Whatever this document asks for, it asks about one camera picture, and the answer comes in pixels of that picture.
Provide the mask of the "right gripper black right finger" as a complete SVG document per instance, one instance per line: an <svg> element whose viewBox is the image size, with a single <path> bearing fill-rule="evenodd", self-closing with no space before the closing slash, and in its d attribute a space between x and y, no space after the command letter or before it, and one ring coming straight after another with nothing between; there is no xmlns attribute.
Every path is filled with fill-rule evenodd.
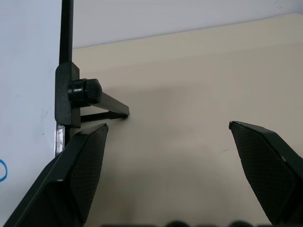
<svg viewBox="0 0 303 227"><path fill-rule="evenodd" d="M277 133L231 121L242 168L273 225L303 227L303 158Z"/></svg>

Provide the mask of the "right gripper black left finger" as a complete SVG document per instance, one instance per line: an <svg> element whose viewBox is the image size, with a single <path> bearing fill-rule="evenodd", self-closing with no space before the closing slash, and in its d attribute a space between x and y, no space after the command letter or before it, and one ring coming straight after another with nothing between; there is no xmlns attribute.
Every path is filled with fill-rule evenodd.
<svg viewBox="0 0 303 227"><path fill-rule="evenodd" d="M76 133L42 170L3 227L84 227L99 183L106 123Z"/></svg>

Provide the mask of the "white whiteboard with black stand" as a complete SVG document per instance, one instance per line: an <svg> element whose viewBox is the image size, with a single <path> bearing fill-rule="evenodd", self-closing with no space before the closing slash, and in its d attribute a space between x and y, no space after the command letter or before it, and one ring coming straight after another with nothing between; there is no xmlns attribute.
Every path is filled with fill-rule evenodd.
<svg viewBox="0 0 303 227"><path fill-rule="evenodd" d="M129 107L72 62L74 0L0 0L0 227L81 124Z"/></svg>

